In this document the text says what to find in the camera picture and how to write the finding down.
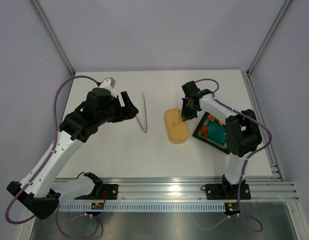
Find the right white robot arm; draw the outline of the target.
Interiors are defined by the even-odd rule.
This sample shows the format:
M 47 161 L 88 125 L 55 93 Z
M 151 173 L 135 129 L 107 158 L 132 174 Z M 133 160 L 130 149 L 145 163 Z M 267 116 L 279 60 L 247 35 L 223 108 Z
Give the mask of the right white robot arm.
M 216 98 L 215 91 L 199 89 L 195 81 L 182 86 L 181 117 L 183 121 L 197 118 L 205 111 L 225 126 L 225 143 L 229 162 L 221 183 L 207 183 L 204 191 L 208 200 L 249 200 L 250 187 L 245 180 L 245 168 L 249 154 L 262 143 L 262 136 L 255 112 L 251 109 L 238 111 Z

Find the metal tongs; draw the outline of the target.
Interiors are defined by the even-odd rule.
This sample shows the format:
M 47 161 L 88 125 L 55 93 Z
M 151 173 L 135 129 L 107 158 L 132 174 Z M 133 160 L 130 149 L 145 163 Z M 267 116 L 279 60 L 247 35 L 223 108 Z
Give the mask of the metal tongs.
M 143 110 L 144 110 L 144 125 L 141 123 L 139 116 L 136 116 L 136 120 L 138 122 L 138 125 L 140 126 L 142 132 L 144 134 L 148 133 L 148 116 L 147 116 L 147 104 L 146 104 L 146 98 L 145 98 L 145 94 L 142 91 L 142 100 L 143 100 Z

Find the tan lunch box lid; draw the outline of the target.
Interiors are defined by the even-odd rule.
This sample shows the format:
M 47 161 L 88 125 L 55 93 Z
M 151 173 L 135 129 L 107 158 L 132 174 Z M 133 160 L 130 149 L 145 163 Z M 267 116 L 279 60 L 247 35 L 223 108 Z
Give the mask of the tan lunch box lid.
M 164 114 L 164 122 L 169 141 L 173 144 L 183 144 L 189 137 L 187 123 L 182 119 L 181 110 L 169 109 Z

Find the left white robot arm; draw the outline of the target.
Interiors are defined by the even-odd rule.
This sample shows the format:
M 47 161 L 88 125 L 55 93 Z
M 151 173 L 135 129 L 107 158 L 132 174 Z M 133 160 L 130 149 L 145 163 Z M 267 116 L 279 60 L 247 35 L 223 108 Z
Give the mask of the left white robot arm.
M 118 123 L 136 117 L 138 109 L 127 92 L 113 96 L 109 89 L 93 88 L 73 112 L 67 114 L 56 129 L 52 146 L 34 169 L 21 181 L 12 181 L 7 191 L 13 195 L 34 217 L 44 220 L 68 201 L 84 197 L 88 200 L 103 199 L 103 180 L 91 172 L 55 185 L 54 181 L 68 160 L 90 136 L 105 123 Z

